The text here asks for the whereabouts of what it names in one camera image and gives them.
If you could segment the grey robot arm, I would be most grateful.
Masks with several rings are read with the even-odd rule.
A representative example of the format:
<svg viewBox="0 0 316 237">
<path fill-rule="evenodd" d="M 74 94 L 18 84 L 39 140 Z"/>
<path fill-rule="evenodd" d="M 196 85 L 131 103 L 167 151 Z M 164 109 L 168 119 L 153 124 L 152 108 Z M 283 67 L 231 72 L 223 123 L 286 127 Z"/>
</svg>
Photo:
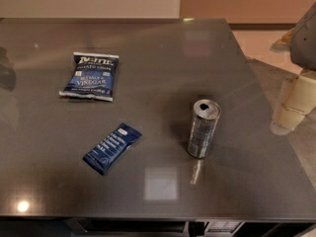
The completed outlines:
<svg viewBox="0 0 316 237">
<path fill-rule="evenodd" d="M 316 108 L 316 3 L 296 23 L 289 52 L 291 62 L 302 71 L 282 82 L 271 122 L 277 135 L 294 131 Z"/>
</svg>

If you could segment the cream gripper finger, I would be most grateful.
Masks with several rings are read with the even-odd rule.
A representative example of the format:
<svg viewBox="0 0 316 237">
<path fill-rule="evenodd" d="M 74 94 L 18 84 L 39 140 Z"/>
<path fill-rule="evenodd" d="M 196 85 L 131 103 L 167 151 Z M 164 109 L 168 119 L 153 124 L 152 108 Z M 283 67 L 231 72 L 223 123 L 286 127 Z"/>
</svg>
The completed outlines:
<svg viewBox="0 0 316 237">
<path fill-rule="evenodd" d="M 286 76 L 276 101 L 270 129 L 276 135 L 287 135 L 316 108 L 316 72 L 303 70 Z"/>
</svg>

